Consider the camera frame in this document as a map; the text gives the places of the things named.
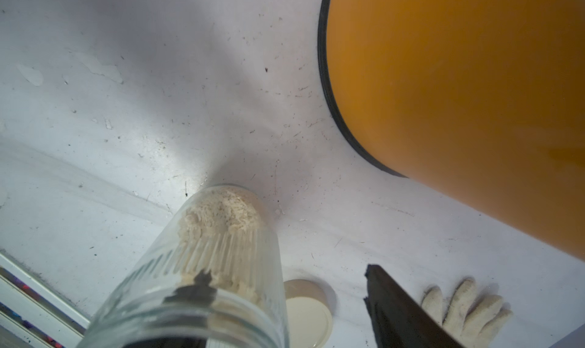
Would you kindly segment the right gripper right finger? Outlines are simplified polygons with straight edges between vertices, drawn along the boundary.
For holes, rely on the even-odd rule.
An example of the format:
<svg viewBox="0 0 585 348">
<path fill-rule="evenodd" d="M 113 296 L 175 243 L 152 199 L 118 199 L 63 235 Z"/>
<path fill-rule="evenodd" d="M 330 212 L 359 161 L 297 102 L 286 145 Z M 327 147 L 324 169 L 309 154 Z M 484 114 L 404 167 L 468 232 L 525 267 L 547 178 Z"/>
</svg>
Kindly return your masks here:
<svg viewBox="0 0 585 348">
<path fill-rule="evenodd" d="M 462 345 L 447 334 L 379 265 L 365 273 L 370 316 L 378 347 L 456 347 Z"/>
</svg>

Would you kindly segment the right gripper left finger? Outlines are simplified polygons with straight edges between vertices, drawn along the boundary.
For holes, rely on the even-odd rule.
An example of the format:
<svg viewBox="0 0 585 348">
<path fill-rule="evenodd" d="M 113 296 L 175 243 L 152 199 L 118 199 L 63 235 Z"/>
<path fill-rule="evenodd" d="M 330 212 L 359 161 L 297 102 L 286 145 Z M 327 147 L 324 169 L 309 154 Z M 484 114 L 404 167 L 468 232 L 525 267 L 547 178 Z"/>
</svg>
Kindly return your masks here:
<svg viewBox="0 0 585 348">
<path fill-rule="evenodd" d="M 211 287 L 212 273 L 201 271 L 186 286 L 177 288 L 172 296 L 166 297 L 164 304 L 175 304 L 196 310 L 209 309 L 216 300 L 217 289 Z M 209 323 L 204 313 L 180 314 L 171 326 L 179 324 L 190 328 L 187 334 L 175 334 L 142 339 L 128 343 L 124 347 L 206 347 L 210 339 Z"/>
</svg>

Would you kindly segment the ribbed glass oatmeal jar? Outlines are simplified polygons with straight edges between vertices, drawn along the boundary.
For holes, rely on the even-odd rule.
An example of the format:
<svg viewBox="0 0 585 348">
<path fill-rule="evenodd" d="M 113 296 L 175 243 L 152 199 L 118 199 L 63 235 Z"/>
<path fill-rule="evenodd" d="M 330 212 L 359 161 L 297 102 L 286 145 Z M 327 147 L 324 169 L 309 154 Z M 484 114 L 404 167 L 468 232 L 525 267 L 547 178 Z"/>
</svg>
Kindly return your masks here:
<svg viewBox="0 0 585 348">
<path fill-rule="evenodd" d="M 277 234 L 257 196 L 194 194 L 93 317 L 83 347 L 287 347 Z"/>
</svg>

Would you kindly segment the cream jar lid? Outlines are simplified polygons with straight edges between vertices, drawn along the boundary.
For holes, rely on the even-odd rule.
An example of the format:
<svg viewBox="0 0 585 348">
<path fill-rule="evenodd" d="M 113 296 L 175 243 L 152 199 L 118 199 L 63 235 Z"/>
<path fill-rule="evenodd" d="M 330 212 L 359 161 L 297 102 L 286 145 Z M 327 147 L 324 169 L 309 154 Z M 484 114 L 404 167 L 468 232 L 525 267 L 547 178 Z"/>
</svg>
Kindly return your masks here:
<svg viewBox="0 0 585 348">
<path fill-rule="evenodd" d="M 332 334 L 333 317 L 324 290 L 306 279 L 284 283 L 289 346 L 321 348 Z"/>
</svg>

